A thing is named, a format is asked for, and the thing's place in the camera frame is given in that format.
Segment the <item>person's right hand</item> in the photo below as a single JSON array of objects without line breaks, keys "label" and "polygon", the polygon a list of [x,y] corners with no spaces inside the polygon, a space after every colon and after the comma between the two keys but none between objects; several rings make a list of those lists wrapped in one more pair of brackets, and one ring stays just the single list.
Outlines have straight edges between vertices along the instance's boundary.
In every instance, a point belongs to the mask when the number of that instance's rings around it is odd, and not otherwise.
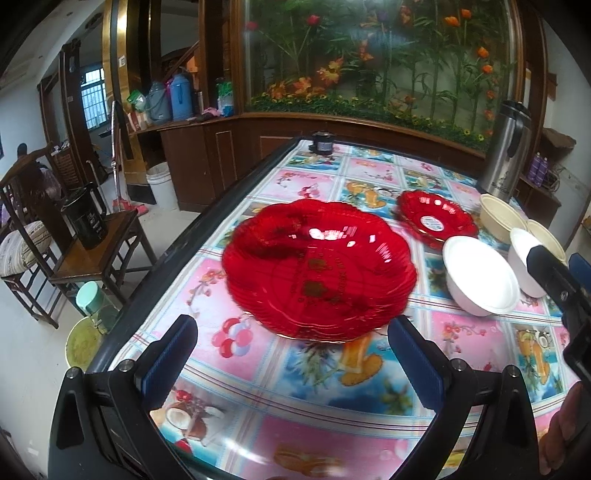
[{"label": "person's right hand", "polygon": [[564,463],[566,449],[574,438],[584,386],[581,381],[569,390],[560,410],[552,417],[548,431],[539,440],[540,473],[548,475]]}]

